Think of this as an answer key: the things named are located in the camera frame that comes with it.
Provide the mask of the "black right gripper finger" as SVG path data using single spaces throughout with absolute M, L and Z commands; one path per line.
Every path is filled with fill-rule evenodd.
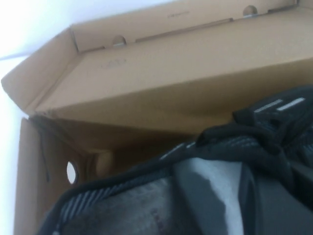
M 245 166 L 245 234 L 311 235 L 313 212 L 275 179 Z

